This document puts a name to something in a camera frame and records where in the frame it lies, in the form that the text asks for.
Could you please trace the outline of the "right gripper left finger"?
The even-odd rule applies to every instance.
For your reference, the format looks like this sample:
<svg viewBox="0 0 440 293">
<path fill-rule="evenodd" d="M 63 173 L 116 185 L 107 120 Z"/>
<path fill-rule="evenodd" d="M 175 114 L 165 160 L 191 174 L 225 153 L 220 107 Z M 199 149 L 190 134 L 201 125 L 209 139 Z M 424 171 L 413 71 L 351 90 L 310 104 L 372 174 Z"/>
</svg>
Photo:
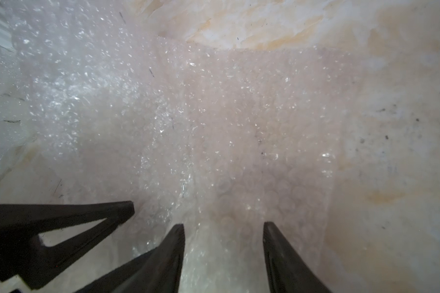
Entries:
<svg viewBox="0 0 440 293">
<path fill-rule="evenodd" d="M 111 271 L 80 293 L 177 293 L 185 250 L 184 225 L 171 228 L 161 244 Z"/>
</svg>

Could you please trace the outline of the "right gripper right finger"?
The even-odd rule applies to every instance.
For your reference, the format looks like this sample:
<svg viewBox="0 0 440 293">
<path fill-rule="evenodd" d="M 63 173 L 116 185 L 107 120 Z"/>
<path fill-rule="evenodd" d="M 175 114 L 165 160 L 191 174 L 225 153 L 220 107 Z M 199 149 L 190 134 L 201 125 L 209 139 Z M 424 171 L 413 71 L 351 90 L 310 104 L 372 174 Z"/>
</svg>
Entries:
<svg viewBox="0 0 440 293">
<path fill-rule="evenodd" d="M 272 293 L 331 293 L 273 222 L 264 223 L 263 247 Z"/>
</svg>

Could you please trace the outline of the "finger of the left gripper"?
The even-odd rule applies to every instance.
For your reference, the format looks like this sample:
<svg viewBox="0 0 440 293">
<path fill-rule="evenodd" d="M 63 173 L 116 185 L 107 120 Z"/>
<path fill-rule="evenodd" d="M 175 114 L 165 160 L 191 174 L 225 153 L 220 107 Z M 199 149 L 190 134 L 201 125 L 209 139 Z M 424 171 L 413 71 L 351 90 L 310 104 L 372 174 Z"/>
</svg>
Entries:
<svg viewBox="0 0 440 293">
<path fill-rule="evenodd" d="M 19 276 L 41 289 L 134 215 L 132 201 L 91 205 L 0 204 L 0 283 Z M 42 233 L 97 221 L 98 224 L 54 246 Z"/>
</svg>

